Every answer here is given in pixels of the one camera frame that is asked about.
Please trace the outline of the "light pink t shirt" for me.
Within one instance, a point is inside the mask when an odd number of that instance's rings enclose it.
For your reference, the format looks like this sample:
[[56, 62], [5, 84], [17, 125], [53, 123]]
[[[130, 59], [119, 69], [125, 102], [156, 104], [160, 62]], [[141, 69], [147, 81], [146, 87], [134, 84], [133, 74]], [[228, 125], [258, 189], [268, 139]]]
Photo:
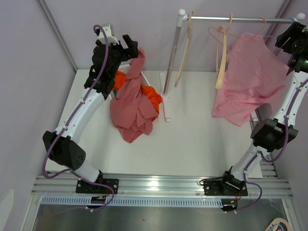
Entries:
[[227, 70], [211, 115], [242, 126], [258, 107], [278, 109], [288, 66], [265, 45], [262, 36], [241, 34], [227, 54]]

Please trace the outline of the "dusty red t shirt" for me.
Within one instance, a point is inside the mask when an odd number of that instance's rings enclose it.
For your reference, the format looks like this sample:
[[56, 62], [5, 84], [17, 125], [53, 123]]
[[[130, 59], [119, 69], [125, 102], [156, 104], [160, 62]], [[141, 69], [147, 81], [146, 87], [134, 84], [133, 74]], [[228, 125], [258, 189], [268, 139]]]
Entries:
[[141, 83], [145, 54], [143, 49], [138, 52], [139, 56], [130, 62], [127, 74], [117, 72], [113, 87], [115, 97], [110, 103], [111, 121], [128, 143], [152, 132], [153, 121], [159, 115], [162, 102], [153, 87]]

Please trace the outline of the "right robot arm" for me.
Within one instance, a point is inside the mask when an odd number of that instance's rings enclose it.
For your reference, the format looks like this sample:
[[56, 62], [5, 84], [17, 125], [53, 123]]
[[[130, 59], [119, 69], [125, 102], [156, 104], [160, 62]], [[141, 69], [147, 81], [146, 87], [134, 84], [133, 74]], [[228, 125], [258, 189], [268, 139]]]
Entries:
[[259, 122], [251, 133], [252, 144], [240, 161], [217, 183], [223, 194], [240, 192], [247, 188], [247, 177], [261, 160], [274, 150], [279, 154], [270, 160], [277, 161], [287, 144], [298, 134], [294, 128], [297, 111], [308, 90], [308, 27], [293, 22], [280, 34], [275, 46], [291, 55], [285, 90], [277, 111], [269, 118]]

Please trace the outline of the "beige wooden hanger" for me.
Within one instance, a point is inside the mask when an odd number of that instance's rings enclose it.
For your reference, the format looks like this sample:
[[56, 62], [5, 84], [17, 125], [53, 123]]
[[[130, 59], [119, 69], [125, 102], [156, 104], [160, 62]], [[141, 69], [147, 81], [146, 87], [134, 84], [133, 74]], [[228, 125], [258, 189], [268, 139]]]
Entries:
[[[215, 88], [221, 89], [223, 85], [224, 73], [226, 68], [226, 57], [227, 57], [227, 33], [231, 26], [233, 20], [233, 14], [230, 14], [229, 25], [226, 27], [225, 25], [219, 26], [217, 31], [217, 56], [216, 56], [216, 74], [217, 74], [217, 81]], [[219, 59], [219, 45], [222, 45], [222, 53], [221, 59]]]
[[186, 61], [187, 61], [188, 50], [189, 50], [189, 46], [190, 46], [190, 43], [191, 43], [191, 37], [192, 37], [192, 33], [193, 33], [193, 31], [192, 31], [193, 30], [192, 16], [193, 16], [193, 11], [191, 11], [191, 13], [189, 14], [189, 17], [188, 17], [187, 39], [186, 39], [186, 43], [185, 43], [185, 49], [184, 49], [182, 61], [181, 61], [181, 64], [180, 64], [178, 76], [176, 78], [175, 85], [174, 85], [175, 88], [178, 86], [178, 83], [179, 83], [180, 78], [182, 76], [183, 69], [184, 69]]

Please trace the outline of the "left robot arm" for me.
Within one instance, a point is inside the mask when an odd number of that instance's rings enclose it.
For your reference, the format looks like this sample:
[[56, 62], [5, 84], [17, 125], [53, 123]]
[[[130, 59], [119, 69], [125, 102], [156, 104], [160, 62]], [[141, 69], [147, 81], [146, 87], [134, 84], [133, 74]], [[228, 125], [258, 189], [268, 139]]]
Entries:
[[122, 38], [126, 48], [123, 48], [120, 41], [113, 43], [96, 40], [93, 64], [79, 101], [62, 124], [53, 132], [46, 131], [43, 135], [47, 151], [44, 160], [52, 160], [64, 166], [66, 171], [72, 171], [79, 178], [85, 179], [87, 188], [93, 193], [103, 189], [104, 182], [100, 178], [102, 173], [86, 160], [86, 153], [78, 143], [86, 125], [110, 95], [121, 63], [139, 55], [137, 41], [133, 41], [127, 34]]

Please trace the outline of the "orange t shirt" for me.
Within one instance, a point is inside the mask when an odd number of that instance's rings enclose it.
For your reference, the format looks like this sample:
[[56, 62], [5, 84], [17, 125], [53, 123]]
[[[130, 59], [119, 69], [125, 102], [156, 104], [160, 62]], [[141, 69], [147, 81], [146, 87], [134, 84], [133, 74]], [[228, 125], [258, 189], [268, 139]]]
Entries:
[[[115, 77], [113, 90], [118, 90], [125, 82], [126, 74], [118, 72]], [[113, 123], [118, 126], [129, 127], [134, 121], [141, 126], [146, 120], [153, 121], [159, 115], [161, 96], [151, 86], [141, 86], [142, 94], [138, 99], [127, 101], [125, 99], [112, 99], [110, 103], [110, 116]]]

